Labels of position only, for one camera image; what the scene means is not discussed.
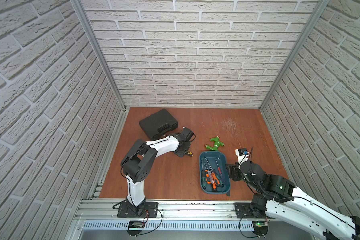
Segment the large green black screwdriver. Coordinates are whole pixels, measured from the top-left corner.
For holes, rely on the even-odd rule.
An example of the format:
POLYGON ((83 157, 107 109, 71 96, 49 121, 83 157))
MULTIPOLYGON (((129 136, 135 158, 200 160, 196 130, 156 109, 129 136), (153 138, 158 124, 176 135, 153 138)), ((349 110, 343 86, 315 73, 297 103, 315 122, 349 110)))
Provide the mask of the large green black screwdriver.
POLYGON ((202 188, 205 190, 207 188, 207 180, 205 176, 203 161, 201 161, 201 182, 202 182, 202 188))

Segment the orange black screwdriver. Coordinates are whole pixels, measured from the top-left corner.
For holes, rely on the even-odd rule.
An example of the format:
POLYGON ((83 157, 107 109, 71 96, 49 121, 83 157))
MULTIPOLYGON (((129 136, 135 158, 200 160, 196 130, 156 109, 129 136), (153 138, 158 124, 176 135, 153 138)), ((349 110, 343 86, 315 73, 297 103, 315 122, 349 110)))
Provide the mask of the orange black screwdriver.
POLYGON ((211 175, 212 175, 212 178, 216 184, 217 187, 220 187, 221 186, 221 181, 219 180, 219 178, 217 177, 215 171, 212 171, 211 172, 211 175))

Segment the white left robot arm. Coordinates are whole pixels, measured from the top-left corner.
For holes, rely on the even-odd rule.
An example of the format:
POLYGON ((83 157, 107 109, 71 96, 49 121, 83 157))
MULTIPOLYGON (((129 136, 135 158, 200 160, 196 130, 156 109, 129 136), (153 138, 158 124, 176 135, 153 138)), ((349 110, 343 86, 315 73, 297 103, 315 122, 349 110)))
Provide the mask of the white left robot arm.
POLYGON ((137 140, 121 162, 121 175, 127 180, 126 202, 135 208, 144 206, 144 181, 151 172, 155 159, 167 153, 182 158, 189 151, 196 135, 188 128, 155 141, 137 140))

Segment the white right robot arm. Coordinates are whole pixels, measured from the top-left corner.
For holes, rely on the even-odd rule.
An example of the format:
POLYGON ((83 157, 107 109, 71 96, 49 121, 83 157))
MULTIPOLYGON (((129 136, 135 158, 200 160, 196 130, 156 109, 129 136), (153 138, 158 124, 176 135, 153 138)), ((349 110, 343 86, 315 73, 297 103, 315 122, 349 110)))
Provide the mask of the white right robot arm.
POLYGON ((249 204, 236 204, 238 218, 283 221, 320 240, 360 240, 360 218, 340 214, 315 200, 288 179, 267 174, 249 160, 227 164, 229 178, 256 191, 249 204))

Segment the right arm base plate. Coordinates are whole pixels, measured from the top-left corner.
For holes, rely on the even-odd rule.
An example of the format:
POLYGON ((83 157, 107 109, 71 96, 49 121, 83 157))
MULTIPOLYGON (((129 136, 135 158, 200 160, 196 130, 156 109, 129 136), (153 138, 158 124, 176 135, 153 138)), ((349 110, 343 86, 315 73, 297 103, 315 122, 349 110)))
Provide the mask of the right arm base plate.
POLYGON ((266 217, 266 207, 253 203, 234 203, 235 212, 238 219, 241 218, 261 218, 266 217))

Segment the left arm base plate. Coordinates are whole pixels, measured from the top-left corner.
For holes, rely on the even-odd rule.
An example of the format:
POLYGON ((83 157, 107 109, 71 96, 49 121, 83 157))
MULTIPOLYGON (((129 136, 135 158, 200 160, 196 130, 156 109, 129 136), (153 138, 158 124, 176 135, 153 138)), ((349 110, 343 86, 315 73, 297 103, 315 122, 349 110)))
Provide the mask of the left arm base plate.
POLYGON ((158 202, 143 202, 136 207, 128 200, 124 200, 113 205, 113 209, 118 211, 118 218, 156 218, 158 204, 158 202))

